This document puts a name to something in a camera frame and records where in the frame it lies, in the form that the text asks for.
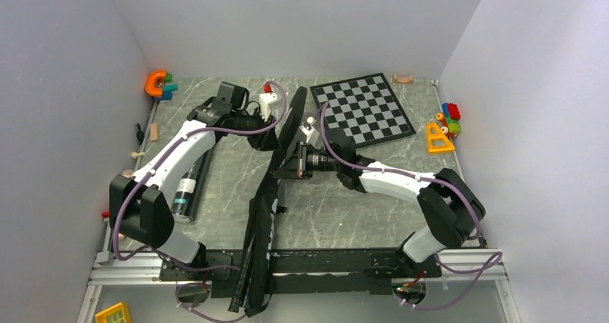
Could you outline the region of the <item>black shuttlecock tube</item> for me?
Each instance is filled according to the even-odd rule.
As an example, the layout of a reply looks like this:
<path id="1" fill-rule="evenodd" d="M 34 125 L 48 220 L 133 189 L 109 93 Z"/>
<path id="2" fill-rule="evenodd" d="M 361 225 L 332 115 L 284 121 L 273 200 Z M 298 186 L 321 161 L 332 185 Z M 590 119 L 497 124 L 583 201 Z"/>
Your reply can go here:
<path id="1" fill-rule="evenodd" d="M 195 219 L 203 188 L 208 175 L 210 155 L 203 154 L 180 179 L 172 201 L 172 216 L 178 223 L 190 223 Z"/>

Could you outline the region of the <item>black racket bag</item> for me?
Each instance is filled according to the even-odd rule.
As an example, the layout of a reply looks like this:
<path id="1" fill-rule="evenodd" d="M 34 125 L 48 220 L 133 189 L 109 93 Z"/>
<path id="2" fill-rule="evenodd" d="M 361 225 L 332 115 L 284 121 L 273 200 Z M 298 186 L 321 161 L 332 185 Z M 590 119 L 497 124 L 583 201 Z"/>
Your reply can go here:
<path id="1" fill-rule="evenodd" d="M 236 291 L 228 310 L 243 310 L 245 317 L 262 313 L 273 294 L 270 270 L 275 218 L 279 210 L 279 184 L 273 173 L 286 161 L 297 130 L 302 121 L 307 100 L 307 89 L 299 87 L 289 103 L 289 112 L 272 149 L 269 166 L 256 193 L 248 204 L 248 222 L 243 241 L 241 271 Z"/>

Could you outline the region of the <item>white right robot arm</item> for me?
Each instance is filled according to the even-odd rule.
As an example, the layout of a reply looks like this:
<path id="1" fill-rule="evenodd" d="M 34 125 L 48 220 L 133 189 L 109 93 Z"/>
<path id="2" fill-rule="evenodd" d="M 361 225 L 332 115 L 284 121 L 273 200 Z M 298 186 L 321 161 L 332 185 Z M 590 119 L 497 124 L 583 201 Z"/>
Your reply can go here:
<path id="1" fill-rule="evenodd" d="M 387 167 L 358 154 L 349 142 L 316 149 L 301 141 L 274 171 L 276 179 L 309 179 L 314 172 L 334 172 L 344 187 L 383 194 L 418 205 L 426 227 L 407 237 L 396 251 L 396 268 L 404 276 L 420 271 L 424 261 L 446 248 L 459 248 L 479 231 L 486 211 L 460 175 L 448 168 L 437 173 Z"/>

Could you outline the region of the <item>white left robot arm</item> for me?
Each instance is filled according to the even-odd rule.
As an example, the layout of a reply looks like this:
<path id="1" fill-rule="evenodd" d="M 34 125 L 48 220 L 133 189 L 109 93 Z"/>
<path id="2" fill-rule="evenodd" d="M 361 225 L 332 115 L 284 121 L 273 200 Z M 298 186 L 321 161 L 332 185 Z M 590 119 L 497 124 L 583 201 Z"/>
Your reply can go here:
<path id="1" fill-rule="evenodd" d="M 223 81 L 216 96 L 193 108 L 172 140 L 149 163 L 130 177 L 117 175 L 109 187 L 109 222 L 112 227 L 113 254 L 120 261 L 136 255 L 122 255 L 119 236 L 141 243 L 137 250 L 151 247 L 162 258 L 178 265 L 178 271 L 189 280 L 200 278 L 211 267 L 206 247 L 175 227 L 170 200 L 184 173 L 224 136 L 245 136 L 252 142 L 272 137 L 272 148 L 278 147 L 276 126 L 288 111 L 287 94 L 270 80 L 279 92 L 282 104 L 279 116 L 264 115 L 262 104 L 247 112 L 249 91 Z"/>

